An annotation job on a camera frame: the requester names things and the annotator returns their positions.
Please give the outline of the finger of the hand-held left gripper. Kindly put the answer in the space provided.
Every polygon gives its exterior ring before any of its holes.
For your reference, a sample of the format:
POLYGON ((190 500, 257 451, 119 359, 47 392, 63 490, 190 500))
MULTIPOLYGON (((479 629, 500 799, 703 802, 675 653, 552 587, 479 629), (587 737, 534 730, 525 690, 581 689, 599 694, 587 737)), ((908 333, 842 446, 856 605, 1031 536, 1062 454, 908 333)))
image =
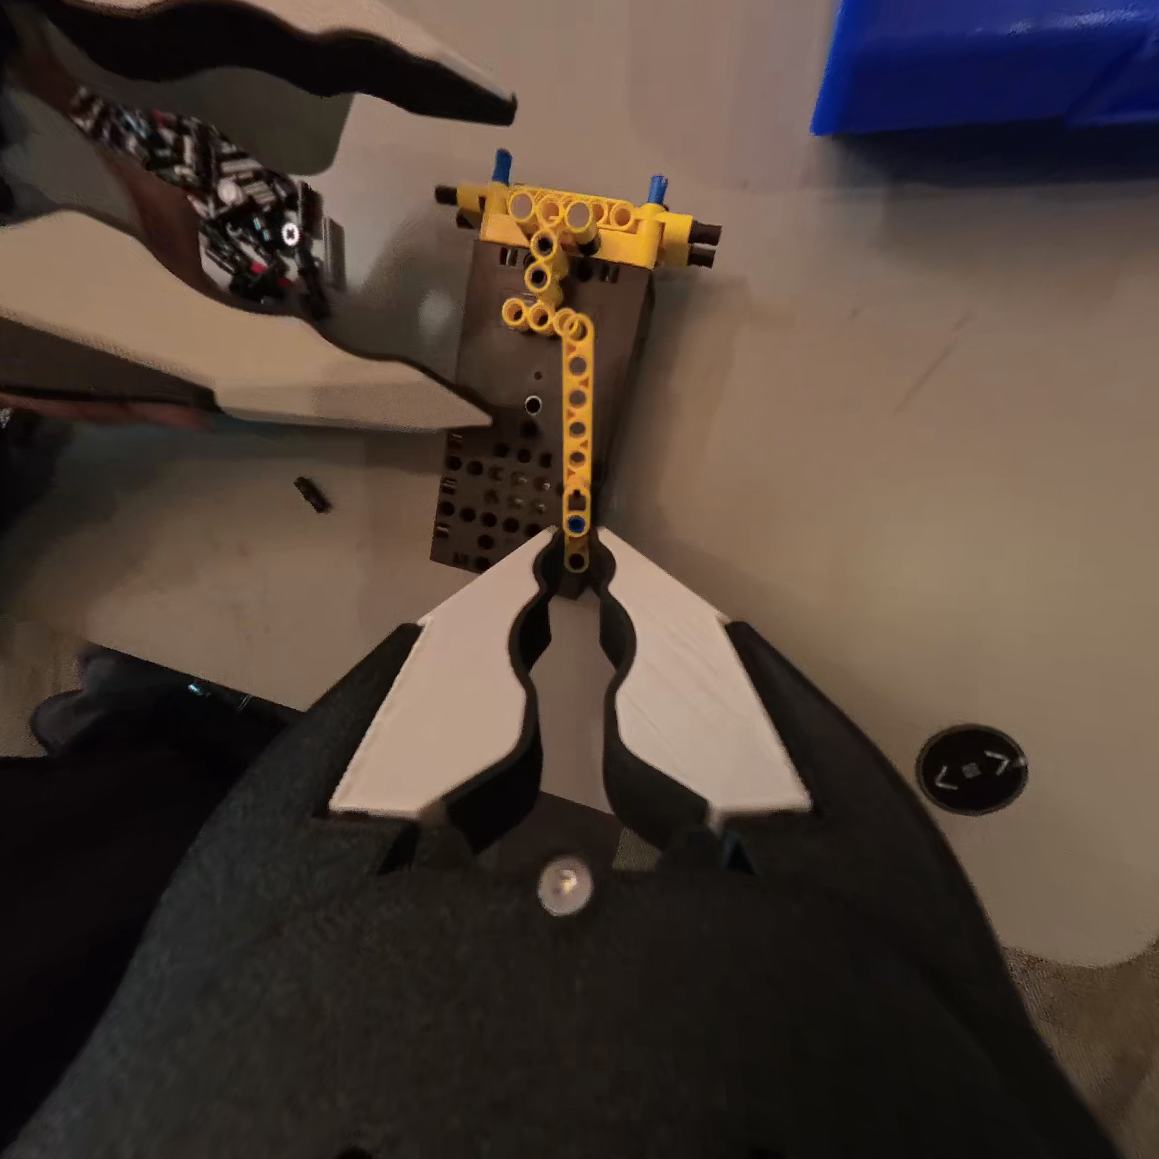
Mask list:
POLYGON ((76 90, 209 123, 293 176, 330 169, 357 97, 507 127, 518 98, 374 2, 3 3, 3 87, 65 112, 76 90))
POLYGON ((201 294, 136 238, 82 213, 3 227, 2 318, 206 387, 246 421, 398 432, 494 423, 408 359, 363 358, 299 318, 201 294))

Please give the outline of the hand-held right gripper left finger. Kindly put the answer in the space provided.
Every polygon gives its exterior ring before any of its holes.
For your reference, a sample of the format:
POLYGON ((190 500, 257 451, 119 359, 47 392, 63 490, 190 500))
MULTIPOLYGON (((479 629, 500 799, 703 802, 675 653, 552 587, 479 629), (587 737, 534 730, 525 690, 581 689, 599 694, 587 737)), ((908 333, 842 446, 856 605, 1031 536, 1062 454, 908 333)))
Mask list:
POLYGON ((405 628, 410 649, 329 799, 336 816, 442 823, 483 852, 541 791, 534 664, 552 642, 546 529, 405 628))

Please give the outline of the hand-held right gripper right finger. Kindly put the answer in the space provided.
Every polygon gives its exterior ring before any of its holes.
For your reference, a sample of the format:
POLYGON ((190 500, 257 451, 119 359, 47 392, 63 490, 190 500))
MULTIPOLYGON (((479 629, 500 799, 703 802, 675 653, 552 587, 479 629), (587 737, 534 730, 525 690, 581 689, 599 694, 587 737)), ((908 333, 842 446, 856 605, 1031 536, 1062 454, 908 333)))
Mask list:
POLYGON ((805 816, 810 794, 735 645, 733 621, 615 532, 592 543, 603 787, 616 816, 664 849, 688 831, 805 816))

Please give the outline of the pile of small building parts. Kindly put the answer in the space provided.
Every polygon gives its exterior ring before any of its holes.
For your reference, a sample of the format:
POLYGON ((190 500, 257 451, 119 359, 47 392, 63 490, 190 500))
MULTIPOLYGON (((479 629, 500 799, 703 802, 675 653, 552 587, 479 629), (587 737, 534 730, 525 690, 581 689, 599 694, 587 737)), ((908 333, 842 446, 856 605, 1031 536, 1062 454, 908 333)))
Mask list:
POLYGON ((332 318, 325 203, 214 126, 85 86, 68 116, 97 145, 181 191, 198 216, 202 264, 221 290, 265 312, 332 318))

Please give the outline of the yellow and black brick assembly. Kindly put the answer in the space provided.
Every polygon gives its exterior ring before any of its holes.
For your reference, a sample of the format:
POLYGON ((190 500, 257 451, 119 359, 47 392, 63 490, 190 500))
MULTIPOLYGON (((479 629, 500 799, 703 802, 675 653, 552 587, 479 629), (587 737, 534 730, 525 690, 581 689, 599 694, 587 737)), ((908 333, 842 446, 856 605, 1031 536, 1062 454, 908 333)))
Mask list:
POLYGON ((456 376, 492 414, 445 439, 430 558, 482 574, 537 533, 562 533, 558 314, 597 327, 594 526, 620 418, 631 398, 666 269, 711 269, 722 228, 668 205, 650 180, 641 202, 515 181, 500 149, 485 184, 441 185, 475 232, 456 376))

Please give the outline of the yellow perforated beam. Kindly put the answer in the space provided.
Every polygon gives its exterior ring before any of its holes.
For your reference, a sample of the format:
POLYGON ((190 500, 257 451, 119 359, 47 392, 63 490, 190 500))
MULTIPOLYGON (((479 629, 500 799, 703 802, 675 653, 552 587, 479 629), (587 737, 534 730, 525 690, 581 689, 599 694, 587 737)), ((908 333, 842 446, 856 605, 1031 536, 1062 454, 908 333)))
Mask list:
POLYGON ((563 563, 573 576, 590 567, 594 527, 597 327, 587 314, 558 314, 562 382, 563 563))

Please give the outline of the round black desk grommet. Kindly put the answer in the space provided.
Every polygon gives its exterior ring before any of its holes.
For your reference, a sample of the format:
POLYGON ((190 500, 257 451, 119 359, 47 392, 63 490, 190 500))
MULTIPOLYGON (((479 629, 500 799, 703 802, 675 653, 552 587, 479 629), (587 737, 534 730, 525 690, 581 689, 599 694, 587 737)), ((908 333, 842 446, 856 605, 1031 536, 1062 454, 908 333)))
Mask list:
POLYGON ((986 817, 1015 803, 1030 783, 1024 750, 1008 733, 965 723, 936 733, 915 773, 928 802, 959 817, 986 817))

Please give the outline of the blue storage bin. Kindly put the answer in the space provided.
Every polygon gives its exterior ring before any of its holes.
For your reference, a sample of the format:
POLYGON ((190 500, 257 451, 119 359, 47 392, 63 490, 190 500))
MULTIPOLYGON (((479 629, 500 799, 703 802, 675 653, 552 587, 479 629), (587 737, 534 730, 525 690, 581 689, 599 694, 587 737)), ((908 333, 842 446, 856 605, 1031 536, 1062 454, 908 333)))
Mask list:
POLYGON ((1157 2, 844 2, 810 130, 1157 119, 1157 2))

